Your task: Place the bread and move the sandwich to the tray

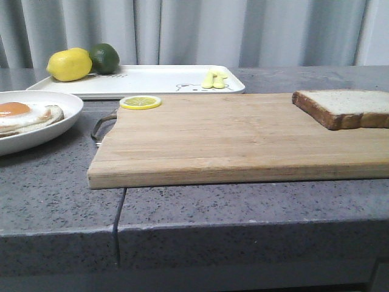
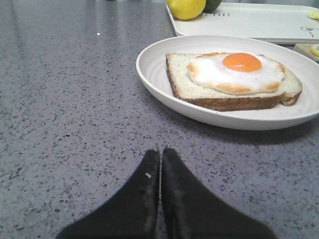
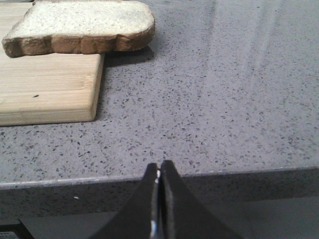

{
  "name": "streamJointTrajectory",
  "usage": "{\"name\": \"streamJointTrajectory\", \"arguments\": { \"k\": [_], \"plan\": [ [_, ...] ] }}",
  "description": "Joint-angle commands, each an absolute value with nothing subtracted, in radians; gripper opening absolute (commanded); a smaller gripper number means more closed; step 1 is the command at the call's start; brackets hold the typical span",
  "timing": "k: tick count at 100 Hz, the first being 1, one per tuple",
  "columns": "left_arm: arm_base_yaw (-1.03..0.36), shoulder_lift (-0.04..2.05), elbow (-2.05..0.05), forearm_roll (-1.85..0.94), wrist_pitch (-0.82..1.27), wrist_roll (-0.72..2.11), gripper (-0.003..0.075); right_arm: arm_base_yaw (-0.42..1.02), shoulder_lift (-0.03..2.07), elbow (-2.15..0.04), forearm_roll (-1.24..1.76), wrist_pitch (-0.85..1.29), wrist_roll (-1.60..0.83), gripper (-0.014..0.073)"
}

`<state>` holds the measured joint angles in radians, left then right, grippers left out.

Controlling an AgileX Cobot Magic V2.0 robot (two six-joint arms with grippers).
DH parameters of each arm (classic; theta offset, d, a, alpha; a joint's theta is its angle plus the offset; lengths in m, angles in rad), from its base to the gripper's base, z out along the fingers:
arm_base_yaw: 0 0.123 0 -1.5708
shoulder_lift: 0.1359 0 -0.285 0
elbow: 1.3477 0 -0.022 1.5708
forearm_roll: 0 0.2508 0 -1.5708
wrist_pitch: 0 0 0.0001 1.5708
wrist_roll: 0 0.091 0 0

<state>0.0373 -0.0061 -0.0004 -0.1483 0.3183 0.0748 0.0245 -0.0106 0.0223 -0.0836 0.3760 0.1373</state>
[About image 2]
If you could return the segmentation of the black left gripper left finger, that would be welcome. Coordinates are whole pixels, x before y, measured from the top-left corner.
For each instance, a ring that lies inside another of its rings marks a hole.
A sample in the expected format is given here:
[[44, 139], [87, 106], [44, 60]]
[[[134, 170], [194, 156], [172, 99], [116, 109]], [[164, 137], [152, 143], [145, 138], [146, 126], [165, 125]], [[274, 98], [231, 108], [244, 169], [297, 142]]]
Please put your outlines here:
[[153, 239], [159, 206], [160, 154], [146, 151], [125, 185], [101, 207], [64, 228], [59, 239]]

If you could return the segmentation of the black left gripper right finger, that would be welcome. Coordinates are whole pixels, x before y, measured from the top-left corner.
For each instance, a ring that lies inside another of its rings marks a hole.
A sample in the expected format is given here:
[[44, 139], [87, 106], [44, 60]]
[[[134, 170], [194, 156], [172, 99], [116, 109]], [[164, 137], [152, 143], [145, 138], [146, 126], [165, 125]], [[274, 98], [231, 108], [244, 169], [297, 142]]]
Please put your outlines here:
[[178, 153], [162, 155], [161, 201], [170, 239], [274, 239], [275, 234], [211, 193]]

